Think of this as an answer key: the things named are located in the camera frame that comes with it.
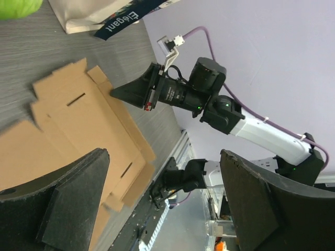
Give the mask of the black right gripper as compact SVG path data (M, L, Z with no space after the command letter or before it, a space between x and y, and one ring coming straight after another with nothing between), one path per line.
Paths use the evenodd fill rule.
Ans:
M157 102L179 107L188 111L199 111L199 94L185 79L178 67L172 66L178 73L173 79L163 72L158 63L151 63L148 69L137 79L114 88L110 96L135 107L150 111Z

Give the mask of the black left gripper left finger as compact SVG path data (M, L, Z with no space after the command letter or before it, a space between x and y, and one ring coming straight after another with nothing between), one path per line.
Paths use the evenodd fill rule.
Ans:
M109 168L106 149L1 190L1 250L88 250Z

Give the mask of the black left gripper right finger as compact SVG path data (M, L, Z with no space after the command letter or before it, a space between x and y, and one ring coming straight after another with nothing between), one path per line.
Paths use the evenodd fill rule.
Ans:
M220 152L241 250L334 250L334 192L303 185Z

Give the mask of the brown cardboard box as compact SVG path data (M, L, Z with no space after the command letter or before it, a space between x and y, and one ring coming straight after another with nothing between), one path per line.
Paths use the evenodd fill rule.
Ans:
M1 133L1 190L58 170L94 149L110 157L88 250L94 250L111 212L132 207L154 173L155 154L100 67L81 59L34 83L34 122Z

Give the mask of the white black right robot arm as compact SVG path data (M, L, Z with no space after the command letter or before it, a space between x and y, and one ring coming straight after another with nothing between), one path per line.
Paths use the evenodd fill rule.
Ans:
M314 185L327 159L309 133L288 132L256 115L232 93L221 95L227 71L215 60L199 57L189 79L172 78L167 66L151 63L137 79L112 89L110 95L146 111L158 102L189 111L213 129L248 140L274 154L276 173Z

